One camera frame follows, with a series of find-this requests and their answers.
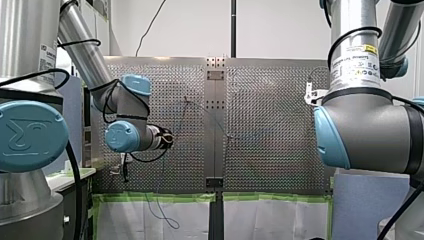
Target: metal frame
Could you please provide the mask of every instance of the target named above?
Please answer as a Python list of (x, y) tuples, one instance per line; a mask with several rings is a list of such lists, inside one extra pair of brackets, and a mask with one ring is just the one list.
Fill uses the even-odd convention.
[[(204, 132), (199, 132), (198, 134), (203, 136), (203, 179), (201, 179), (202, 186), (200, 187), (200, 182), (198, 182), (196, 188), (190, 188), (190, 189), (170, 189), (169, 186), (166, 186), (166, 183), (163, 185), (164, 187), (161, 188), (162, 193), (198, 193), (198, 192), (215, 192), (217, 194), (221, 194), (222, 191), (267, 191), (267, 192), (282, 192), (282, 193), (296, 193), (296, 194), (307, 194), (307, 195), (324, 195), (324, 194), (331, 194), (331, 188), (330, 188), (330, 177), (334, 173), (333, 169), (325, 168), (324, 169), (324, 187), (319, 189), (281, 189), (281, 188), (270, 188), (270, 189), (254, 189), (254, 188), (239, 188), (234, 189), (226, 185), (225, 179), (226, 179), (226, 173), (225, 173), (225, 158), (227, 157), (227, 149), (226, 149), (226, 141), (228, 138), (226, 137), (227, 132), (230, 132), (231, 129), (228, 129), (228, 122), (227, 122), (227, 113), (228, 111), (231, 111), (229, 107), (231, 107), (231, 103), (228, 102), (228, 78), (231, 78), (230, 71), (234, 71), (234, 69), (246, 69), (251, 68), (253, 72), (256, 68), (258, 69), (274, 69), (279, 70), (281, 69), (301, 69), (301, 72), (299, 72), (296, 75), (297, 81), (303, 81), (307, 79), (307, 74), (315, 67), (319, 66), (325, 66), (326, 62), (322, 60), (268, 60), (268, 59), (227, 59), (227, 58), (133, 58), (133, 57), (107, 57), (106, 62), (109, 65), (111, 71), (115, 74), (114, 77), (119, 77), (116, 75), (116, 73), (123, 74), (122, 69), (119, 70), (121, 67), (125, 67), (125, 71), (129, 71), (127, 73), (138, 73), (143, 74), (143, 71), (145, 69), (149, 68), (155, 68), (155, 66), (159, 67), (171, 67), (170, 73), (167, 78), (169, 81), (173, 80), (173, 73), (172, 71), (179, 71), (180, 69), (185, 68), (193, 68), (193, 66), (196, 66), (196, 69), (201, 72), (201, 76), (196, 75), (198, 77), (196, 84), (200, 84), (199, 81), (203, 81), (203, 87), (202, 93), (195, 93), (197, 94), (198, 98), (196, 99), (196, 104), (190, 104), (191, 106), (190, 111), (196, 112), (195, 117), (200, 118), (200, 121), (202, 122), (203, 130)], [(322, 72), (316, 71), (316, 74), (318, 74), (320, 80), (327, 80), (322, 81), (322, 83), (317, 84), (314, 82), (314, 87), (320, 87), (320, 88), (327, 88), (328, 78), (325, 73), (325, 70)], [(177, 81), (184, 81), (184, 79), (181, 76), (175, 76)], [(178, 86), (181, 91), (188, 91), (186, 89), (182, 89), (181, 86)], [(299, 84), (296, 84), (296, 88), (302, 88), (304, 89), (306, 87), (306, 81), (303, 84), (302, 82), (299, 82)], [(156, 100), (160, 98), (160, 93), (157, 92), (155, 94), (155, 87), (153, 87), (153, 95), (152, 98), (155, 98)], [(303, 98), (303, 92), (300, 92), (299, 89), (298, 92), (295, 92), (296, 94), (301, 94)], [(173, 94), (176, 94), (177, 97), (181, 97), (181, 95), (178, 95), (177, 92), (173, 92)], [(155, 106), (155, 100), (152, 101), (152, 106)], [(308, 115), (312, 119), (312, 108), (310, 108), (310, 115)], [(102, 125), (101, 121), (98, 121), (101, 119), (101, 113), (97, 110), (92, 109), (92, 157), (93, 162), (98, 160), (97, 162), (103, 161), (103, 156), (101, 151), (104, 151), (104, 145), (102, 139), (99, 139), (99, 136), (102, 136), (102, 132), (104, 130), (104, 126)], [(310, 141), (315, 141), (315, 138), (310, 135)], [(119, 158), (116, 157), (116, 164), (119, 163)], [(314, 164), (316, 167), (322, 167), (320, 163), (316, 162), (316, 159), (314, 160)], [(142, 163), (134, 162), (130, 165), (129, 171), (131, 174), (132, 166), (139, 165), (139, 167), (142, 166)], [(160, 164), (153, 163), (153, 166), (146, 165), (146, 168), (150, 167), (150, 169), (153, 172), (150, 172), (149, 174), (156, 175), (158, 174), (157, 170), (154, 170), (154, 168), (160, 169)], [(156, 189), (152, 187), (152, 184), (150, 185), (147, 182), (147, 185), (141, 186), (142, 184), (146, 184), (146, 179), (149, 179), (149, 176), (140, 176), (136, 175), (133, 177), (133, 180), (136, 181), (136, 178), (139, 178), (140, 181), (144, 182), (138, 182), (138, 184), (130, 184), (130, 185), (123, 185), (122, 179), (120, 176), (116, 176), (115, 180), (110, 180), (108, 177), (110, 166), (103, 166), (103, 169), (99, 171), (97, 179), (99, 181), (94, 181), (94, 188), (97, 189), (97, 192), (119, 192), (123, 190), (127, 191), (155, 191)], [(178, 167), (178, 164), (171, 164), (171, 167)], [(165, 181), (169, 181), (169, 176), (165, 177)]]

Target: gray cylindrical arm segment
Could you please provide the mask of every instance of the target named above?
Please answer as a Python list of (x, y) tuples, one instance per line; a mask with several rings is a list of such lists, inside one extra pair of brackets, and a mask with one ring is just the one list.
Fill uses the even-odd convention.
[[(62, 5), (68, 2), (69, 0), (61, 0)], [(60, 14), (60, 41), (69, 43), (92, 38), (93, 36), (78, 7), (75, 4), (69, 4)], [(92, 91), (94, 104), (101, 109), (101, 106), (104, 105), (104, 94), (111, 88), (110, 86), (102, 88), (102, 86), (109, 84), (113, 78), (100, 49), (95, 43), (88, 42), (66, 46), (65, 50), (75, 63), (82, 80), (86, 83), (88, 89)]]
[(424, 1), (415, 4), (390, 3), (379, 52), (382, 65), (402, 63), (424, 11)]
[[(0, 1), (0, 82), (54, 68), (60, 5), (57, 0)], [(59, 96), (54, 74), (4, 88)]]
[(410, 154), (405, 108), (373, 94), (340, 96), (324, 106), (340, 134), (352, 169), (404, 173)]
[[(349, 31), (363, 28), (376, 27), (376, 1), (375, 0), (334, 0), (330, 1), (332, 16), (331, 40), (335, 44), (344, 34)], [(330, 92), (352, 87), (380, 87), (379, 72), (372, 72), (370, 75), (351, 76), (350, 72), (357, 70), (354, 65), (358, 65), (355, 60), (346, 61), (347, 57), (367, 57), (364, 51), (360, 53), (356, 48), (377, 48), (378, 33), (373, 30), (356, 31), (342, 41), (331, 56), (331, 86)], [(370, 57), (371, 66), (378, 69), (378, 53)]]

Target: pegboard wall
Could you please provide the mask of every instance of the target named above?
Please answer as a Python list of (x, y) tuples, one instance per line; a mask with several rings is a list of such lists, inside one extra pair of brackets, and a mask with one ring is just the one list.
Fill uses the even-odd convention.
[[(131, 163), (129, 182), (124, 183), (113, 171), (121, 156), (104, 144), (106, 124), (92, 108), (92, 155), (102, 165), (93, 182), (95, 192), (199, 193), (210, 190), (206, 179), (217, 178), (223, 180), (223, 191), (329, 194), (332, 171), (319, 161), (313, 109), (303, 100), (310, 72), (325, 61), (106, 61), (116, 78), (128, 73), (150, 78), (149, 123), (171, 129), (177, 139), (162, 160)], [(311, 77), (314, 88), (327, 88), (325, 69)], [(160, 153), (137, 156), (148, 160)]]

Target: green tape strip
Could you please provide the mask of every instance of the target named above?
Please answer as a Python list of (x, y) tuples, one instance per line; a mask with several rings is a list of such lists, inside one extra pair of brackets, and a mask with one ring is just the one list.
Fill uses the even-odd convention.
[(93, 239), (97, 240), (97, 222), (99, 219), (100, 201), (93, 197)]
[(224, 193), (224, 201), (279, 200), (286, 202), (328, 203), (328, 196), (308, 196), (281, 193)]
[(333, 197), (328, 196), (328, 212), (327, 212), (327, 239), (333, 237)]
[(119, 194), (96, 194), (93, 200), (104, 202), (147, 202), (156, 201), (162, 203), (192, 203), (192, 202), (213, 202), (215, 194), (156, 194), (156, 193), (136, 193), (124, 192)]

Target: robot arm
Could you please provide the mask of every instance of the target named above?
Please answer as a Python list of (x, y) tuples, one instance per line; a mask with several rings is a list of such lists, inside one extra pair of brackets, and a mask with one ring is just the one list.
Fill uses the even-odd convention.
[[(73, 0), (61, 0), (59, 39), (63, 43), (91, 39), (91, 33)], [(106, 130), (106, 143), (115, 152), (167, 149), (173, 137), (169, 130), (147, 125), (150, 81), (136, 75), (125, 75), (114, 81), (103, 55), (94, 44), (65, 47), (76, 64), (81, 78), (100, 111), (117, 113), (117, 121)]]
[[(328, 2), (334, 50), (329, 56), (330, 91), (315, 109), (318, 151), (324, 163), (333, 167), (421, 176), (423, 117), (412, 107), (393, 105), (392, 95), (380, 87), (376, 2)], [(404, 61), (399, 53), (408, 45), (422, 10), (422, 3), (414, 7), (392, 3), (382, 56), (399, 56), (395, 60)], [(415, 15), (400, 24), (405, 27), (390, 24), (402, 22), (399, 17), (408, 11)], [(412, 20), (412, 26), (406, 27)], [(399, 32), (409, 35), (398, 37)]]
[(417, 27), (421, 28), (423, 11), (422, 0), (392, 0), (379, 47), (380, 68), (384, 77), (394, 78), (406, 74), (408, 60), (405, 53), (411, 45), (411, 39), (419, 34), (415, 32)]

